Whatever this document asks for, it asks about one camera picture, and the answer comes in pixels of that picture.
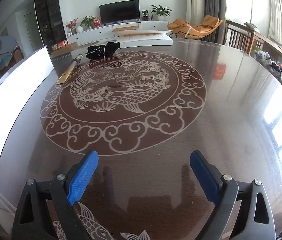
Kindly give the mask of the white cardboard storage box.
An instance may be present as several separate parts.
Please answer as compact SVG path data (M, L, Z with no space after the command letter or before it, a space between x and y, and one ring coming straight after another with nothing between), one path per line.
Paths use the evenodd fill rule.
M24 58L0 79L0 157L16 119L54 69L46 46Z

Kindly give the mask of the cluttered wooden side table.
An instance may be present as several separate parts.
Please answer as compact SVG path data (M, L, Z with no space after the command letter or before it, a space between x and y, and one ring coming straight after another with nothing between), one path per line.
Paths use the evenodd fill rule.
M245 23L254 32L250 56L264 66L282 85L282 45L261 35L257 26Z

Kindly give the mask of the brown cardboard box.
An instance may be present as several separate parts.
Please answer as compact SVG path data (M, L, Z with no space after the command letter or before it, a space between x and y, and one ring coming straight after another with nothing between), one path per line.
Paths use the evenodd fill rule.
M73 43L68 44L67 46L65 46L63 48L60 48L56 51L53 51L52 54L51 54L51 58L53 59L53 58L65 55L67 53L70 53L71 51L76 50L77 48L78 48L77 42L73 42Z

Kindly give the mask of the wooden dining chair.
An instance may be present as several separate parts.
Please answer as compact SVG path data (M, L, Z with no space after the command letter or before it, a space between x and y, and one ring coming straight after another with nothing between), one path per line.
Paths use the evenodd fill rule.
M251 53L255 38L255 31L230 20L225 22L223 45Z

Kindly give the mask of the red flowers in white vase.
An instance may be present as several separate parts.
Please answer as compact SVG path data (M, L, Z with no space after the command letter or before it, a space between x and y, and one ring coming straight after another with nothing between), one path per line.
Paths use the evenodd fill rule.
M74 33L81 33L83 32L83 27L81 25L78 25L78 19L75 18L74 20L70 20L69 23L66 24L66 28L70 29L70 31Z

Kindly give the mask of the white tv cabinet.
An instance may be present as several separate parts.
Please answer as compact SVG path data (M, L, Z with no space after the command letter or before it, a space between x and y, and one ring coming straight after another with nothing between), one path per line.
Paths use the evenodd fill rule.
M81 33L70 35L67 38L68 44L77 43L78 46L99 42L112 41L118 37L119 31L137 30L137 31L164 31L167 30L168 21L137 21L128 23L110 24L97 28L90 28Z

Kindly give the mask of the orange lounge chair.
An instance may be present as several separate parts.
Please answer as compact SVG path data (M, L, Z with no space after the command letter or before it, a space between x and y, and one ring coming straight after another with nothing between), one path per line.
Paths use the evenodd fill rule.
M199 40L212 34L222 23L223 20L207 15L197 25L191 25L185 22L185 20L178 18L174 22L169 23L167 28L177 37Z

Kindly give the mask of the green plant left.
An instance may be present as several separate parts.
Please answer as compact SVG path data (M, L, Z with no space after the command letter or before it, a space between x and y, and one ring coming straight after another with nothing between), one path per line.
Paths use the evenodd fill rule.
M85 16L80 23L80 26L86 29L93 28L94 16Z

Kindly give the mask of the white flat carton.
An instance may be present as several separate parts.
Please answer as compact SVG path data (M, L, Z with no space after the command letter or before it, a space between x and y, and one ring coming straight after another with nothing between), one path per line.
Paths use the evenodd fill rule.
M120 48L146 46L172 46L173 40L168 36L169 30L124 30L117 32Z

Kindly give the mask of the wooden bench stool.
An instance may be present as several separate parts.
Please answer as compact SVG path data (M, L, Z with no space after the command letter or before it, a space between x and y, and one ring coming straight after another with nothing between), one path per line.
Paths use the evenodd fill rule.
M115 28L113 29L113 32L118 32L118 31L131 31L131 30L138 30L138 26L137 25L133 25L133 26L128 26L128 27L120 27L120 28Z

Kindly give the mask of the dark glass display cabinet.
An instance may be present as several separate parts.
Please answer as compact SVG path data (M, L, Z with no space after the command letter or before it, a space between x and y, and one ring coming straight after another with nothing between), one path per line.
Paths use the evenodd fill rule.
M42 39L49 54L66 39L59 0L34 0L35 15Z

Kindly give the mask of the green potted plant right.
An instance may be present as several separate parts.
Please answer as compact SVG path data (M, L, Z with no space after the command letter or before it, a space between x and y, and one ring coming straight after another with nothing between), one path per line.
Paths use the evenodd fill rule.
M163 7L161 5L152 5L151 12L157 16L158 21L164 21L167 17L170 16L172 10L168 7Z

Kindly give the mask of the small potted plant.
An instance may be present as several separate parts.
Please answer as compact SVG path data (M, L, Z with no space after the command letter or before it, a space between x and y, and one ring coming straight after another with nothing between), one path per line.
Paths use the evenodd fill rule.
M148 16L149 12L147 10L142 10L141 13L143 15L143 21L148 21L149 20L149 16Z

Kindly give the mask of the black flat television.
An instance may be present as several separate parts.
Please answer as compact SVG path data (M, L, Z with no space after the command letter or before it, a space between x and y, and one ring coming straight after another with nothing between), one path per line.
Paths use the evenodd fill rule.
M99 6L102 24L140 19L139 0L128 0Z

